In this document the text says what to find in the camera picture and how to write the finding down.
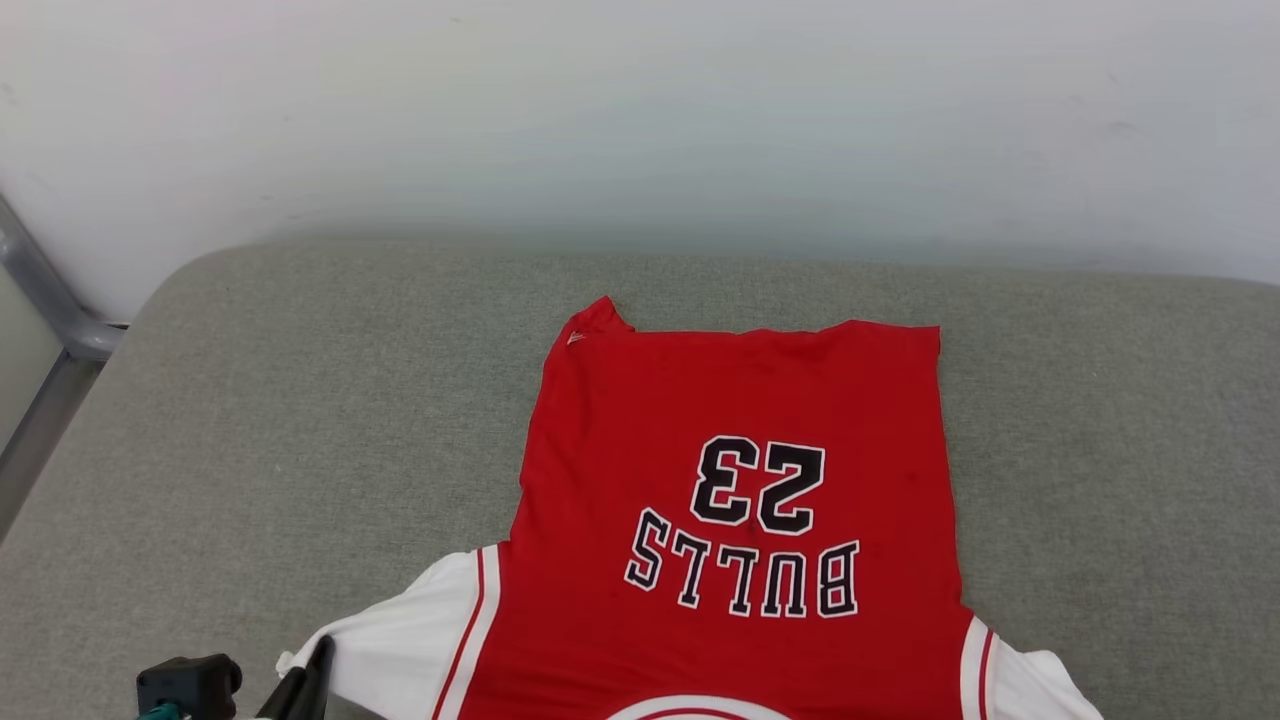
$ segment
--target gray upholstered surface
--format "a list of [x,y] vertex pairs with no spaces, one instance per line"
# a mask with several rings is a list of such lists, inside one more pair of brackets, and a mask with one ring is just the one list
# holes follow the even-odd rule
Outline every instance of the gray upholstered surface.
[[[1204,279],[265,246],[147,305],[0,546],[5,717],[279,651],[504,536],[543,356],[640,329],[941,324],[965,597],[1110,717],[1280,707],[1280,288]],[[346,715],[340,708],[335,715]]]

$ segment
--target red jersey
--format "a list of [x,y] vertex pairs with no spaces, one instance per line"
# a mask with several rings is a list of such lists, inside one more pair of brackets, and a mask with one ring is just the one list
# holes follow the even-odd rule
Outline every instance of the red jersey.
[[413,720],[977,720],[1048,685],[1094,716],[960,602],[938,351],[856,320],[637,333],[596,301],[547,359],[511,539],[317,633],[332,688]]

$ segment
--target white wall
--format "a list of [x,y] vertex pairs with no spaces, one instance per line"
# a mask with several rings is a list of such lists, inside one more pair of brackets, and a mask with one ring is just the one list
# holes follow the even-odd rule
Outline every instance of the white wall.
[[0,192],[111,320],[342,232],[1280,282],[1277,72],[1275,0],[0,0]]
[[61,351],[63,343],[22,288],[0,270],[0,450],[18,429]]

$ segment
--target white fabric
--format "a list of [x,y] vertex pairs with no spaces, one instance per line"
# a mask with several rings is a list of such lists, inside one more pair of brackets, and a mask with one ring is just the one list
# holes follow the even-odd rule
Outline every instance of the white fabric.
[[987,680],[987,720],[1102,719],[1071,683],[1062,661],[1047,650],[1018,652],[993,637]]
[[[483,598],[477,560],[481,553],[485,565]],[[403,593],[325,625],[296,656],[284,653],[276,670],[283,676],[289,667],[306,665],[316,642],[329,635],[335,646],[329,676],[333,693],[388,720],[457,717],[476,656],[497,611],[499,589],[495,546],[449,555],[431,565]],[[454,657],[458,662],[451,680]],[[442,691],[445,691],[443,702]],[[439,715],[435,714],[438,705]]]
[[960,716],[964,720],[982,720],[979,687],[982,685],[982,657],[987,648],[989,630],[982,620],[969,621],[969,632],[960,652]]
[[760,707],[759,705],[741,700],[707,694],[677,694],[650,698],[614,712],[608,720],[646,720],[649,717],[662,717],[662,720],[723,720],[726,716],[740,717],[741,720],[787,720],[785,715],[774,712],[768,707]]

